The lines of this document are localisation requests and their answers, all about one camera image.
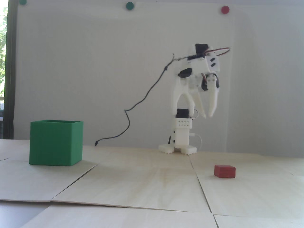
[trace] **tree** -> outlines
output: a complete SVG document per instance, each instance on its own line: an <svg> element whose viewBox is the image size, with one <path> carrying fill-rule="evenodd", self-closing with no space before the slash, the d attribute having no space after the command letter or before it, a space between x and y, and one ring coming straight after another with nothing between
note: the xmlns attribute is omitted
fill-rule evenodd
<svg viewBox="0 0 304 228"><path fill-rule="evenodd" d="M4 96L7 7L3 8L0 24L0 96Z"/></svg>

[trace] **white wall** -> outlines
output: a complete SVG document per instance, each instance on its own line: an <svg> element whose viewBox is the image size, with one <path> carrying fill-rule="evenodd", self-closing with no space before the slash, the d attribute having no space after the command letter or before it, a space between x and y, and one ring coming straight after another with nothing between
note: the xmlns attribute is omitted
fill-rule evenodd
<svg viewBox="0 0 304 228"><path fill-rule="evenodd" d="M235 7L228 152L304 156L303 63L303 7Z"/></svg>
<svg viewBox="0 0 304 228"><path fill-rule="evenodd" d="M83 120L84 144L114 136L127 126L123 110L143 98L171 53L208 43L233 50L220 58L214 117L194 122L202 149L304 156L303 7L231 5L221 15L222 5L206 3L137 2L128 12L118 1L63 2L19 7L16 139L29 139L30 121L41 119ZM129 112L130 129L99 145L166 143L178 66Z"/></svg>
<svg viewBox="0 0 304 228"><path fill-rule="evenodd" d="M128 12L124 3L28 0L18 9L15 138L29 139L30 121L41 119L83 120L84 144L120 133L127 126L123 110L143 98L172 53L184 56L193 43L232 45L233 13L222 15L220 7L137 2ZM218 109L193 124L211 151L226 149L231 54L220 61ZM99 145L157 148L168 141L178 65L129 112L129 130Z"/></svg>

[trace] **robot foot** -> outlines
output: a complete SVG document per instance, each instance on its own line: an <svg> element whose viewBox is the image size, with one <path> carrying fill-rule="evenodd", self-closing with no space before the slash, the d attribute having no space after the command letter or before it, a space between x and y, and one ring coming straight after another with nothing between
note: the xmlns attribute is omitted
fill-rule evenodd
<svg viewBox="0 0 304 228"><path fill-rule="evenodd" d="M158 149L160 152L171 154L174 152L174 146L170 144L159 145Z"/></svg>
<svg viewBox="0 0 304 228"><path fill-rule="evenodd" d="M196 153L196 147L193 146L187 146L186 148L181 149L182 154L195 154Z"/></svg>

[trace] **white robot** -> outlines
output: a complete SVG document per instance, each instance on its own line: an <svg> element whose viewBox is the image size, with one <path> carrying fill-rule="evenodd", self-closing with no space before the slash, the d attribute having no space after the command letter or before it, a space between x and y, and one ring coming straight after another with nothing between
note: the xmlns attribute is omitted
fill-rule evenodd
<svg viewBox="0 0 304 228"><path fill-rule="evenodd" d="M185 69L175 75L175 85L171 100L171 113L173 115L171 136L169 143L160 145L159 150L164 153L173 153L180 149L183 154L196 153L196 147L189 145L190 129L192 120L197 115L206 118L205 111L200 99L199 92L209 91L209 113L212 117L216 106L219 92L219 60L218 56L227 53L230 48L212 50L207 44L195 44L192 47L192 55L185 62ZM216 52L227 50L225 53L216 55ZM181 95L184 95L188 103L188 109L178 109L177 103Z"/></svg>

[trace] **green magnet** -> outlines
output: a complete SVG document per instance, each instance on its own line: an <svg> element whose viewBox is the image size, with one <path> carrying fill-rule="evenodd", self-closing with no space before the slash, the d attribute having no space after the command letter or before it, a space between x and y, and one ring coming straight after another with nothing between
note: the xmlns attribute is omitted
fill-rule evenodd
<svg viewBox="0 0 304 228"><path fill-rule="evenodd" d="M25 5L26 4L26 0L19 0L20 5Z"/></svg>
<svg viewBox="0 0 304 228"><path fill-rule="evenodd" d="M134 3L133 3L133 2L128 2L128 3L126 4L126 8L127 8L128 10L134 9Z"/></svg>

